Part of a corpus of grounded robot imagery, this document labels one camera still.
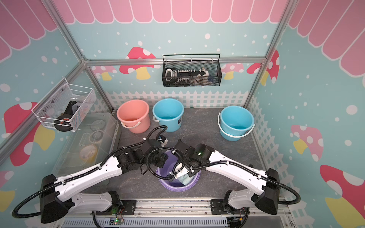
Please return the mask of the purple bucket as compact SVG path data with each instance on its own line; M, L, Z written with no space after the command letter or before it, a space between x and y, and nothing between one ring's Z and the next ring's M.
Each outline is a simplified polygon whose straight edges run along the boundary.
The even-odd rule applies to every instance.
M168 159L165 162L165 165L163 166L163 168L156 169L156 174L163 176L163 177L168 176L169 173L173 170L176 163L178 162L178 158L172 154L171 150L168 150L165 153L168 155ZM166 189L168 189L170 191L184 192L184 191L191 189L198 182L200 175L201 175L201 173L197 173L196 175L194 175L193 176L194 179L186 186L182 185L176 179L173 179L173 180L160 179L159 181Z

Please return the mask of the pink plastic bucket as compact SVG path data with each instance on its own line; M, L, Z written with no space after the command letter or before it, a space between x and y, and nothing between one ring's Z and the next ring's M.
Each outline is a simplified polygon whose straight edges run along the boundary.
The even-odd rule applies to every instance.
M125 129L141 134L150 127L149 105L146 101L135 99L122 104L117 110L117 118Z

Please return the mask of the light green cloth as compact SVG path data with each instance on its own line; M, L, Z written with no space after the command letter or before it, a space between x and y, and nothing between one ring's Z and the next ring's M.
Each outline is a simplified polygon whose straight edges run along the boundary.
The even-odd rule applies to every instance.
M188 184L189 184L189 183L190 183L193 179L194 179L193 177L190 177L188 174L185 174L184 176L179 177L179 178L178 178L178 181L179 181L182 185L186 186L186 185L188 185Z

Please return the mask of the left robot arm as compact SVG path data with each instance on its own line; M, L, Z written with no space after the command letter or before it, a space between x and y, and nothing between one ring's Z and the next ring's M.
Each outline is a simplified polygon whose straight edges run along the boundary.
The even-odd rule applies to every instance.
M167 155L159 149L167 139L146 139L140 143L116 149L102 162L79 172L43 178L40 193L40 221L43 224L55 222L70 212L109 211L121 207L117 193L110 191L91 199L83 199L80 193L100 182L135 171L149 163L162 168Z

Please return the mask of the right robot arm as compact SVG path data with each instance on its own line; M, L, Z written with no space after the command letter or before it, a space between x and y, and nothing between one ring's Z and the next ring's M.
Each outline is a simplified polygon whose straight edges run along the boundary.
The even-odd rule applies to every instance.
M243 208L256 207L267 214L277 215L280 187L275 184L279 179L275 170L263 171L243 165L202 143L194 148L179 140L171 151L181 162L172 171L175 179L186 174L193 177L206 170L246 187L245 190L226 192L219 204L225 213L234 214Z

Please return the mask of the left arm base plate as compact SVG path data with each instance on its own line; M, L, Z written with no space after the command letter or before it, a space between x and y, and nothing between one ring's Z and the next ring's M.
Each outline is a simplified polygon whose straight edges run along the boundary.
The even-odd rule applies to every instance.
M136 200L121 200L119 203L112 203L112 206L106 211L96 211L96 215L134 215L136 202Z

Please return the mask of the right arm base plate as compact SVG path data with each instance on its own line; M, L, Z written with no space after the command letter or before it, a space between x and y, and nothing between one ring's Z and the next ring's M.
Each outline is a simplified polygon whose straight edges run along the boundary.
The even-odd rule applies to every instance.
M213 215L240 215L245 216L249 207L242 207L235 209L228 203L225 203L223 199L212 199L210 200L211 213Z

